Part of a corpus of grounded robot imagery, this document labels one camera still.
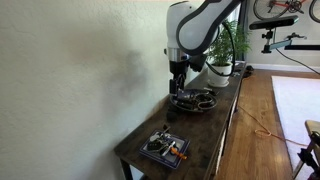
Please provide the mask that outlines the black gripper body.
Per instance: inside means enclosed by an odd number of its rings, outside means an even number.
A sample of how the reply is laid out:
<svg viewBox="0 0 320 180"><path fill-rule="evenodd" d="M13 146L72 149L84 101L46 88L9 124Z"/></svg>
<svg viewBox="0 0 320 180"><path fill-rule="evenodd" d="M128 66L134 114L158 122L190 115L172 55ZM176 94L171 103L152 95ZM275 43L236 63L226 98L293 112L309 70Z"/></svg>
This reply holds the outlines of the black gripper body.
<svg viewBox="0 0 320 180"><path fill-rule="evenodd" d="M186 79L186 73L189 66L188 59L189 57L187 55L184 55L180 58L179 61L169 62L170 72L173 74L172 79L176 80L177 89L184 88L184 81Z"/></svg>

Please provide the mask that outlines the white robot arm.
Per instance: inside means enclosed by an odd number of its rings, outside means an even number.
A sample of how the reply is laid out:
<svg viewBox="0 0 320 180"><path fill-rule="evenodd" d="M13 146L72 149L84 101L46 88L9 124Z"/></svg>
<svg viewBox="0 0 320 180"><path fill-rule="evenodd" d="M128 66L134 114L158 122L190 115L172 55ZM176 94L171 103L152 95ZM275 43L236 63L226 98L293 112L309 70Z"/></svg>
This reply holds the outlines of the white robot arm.
<svg viewBox="0 0 320 180"><path fill-rule="evenodd" d="M199 7L180 1L169 6L164 54L173 74L169 80L170 94L177 95L184 89L188 67L196 72L202 70L206 60L204 52L217 38L219 26L242 1L204 0Z"/></svg>

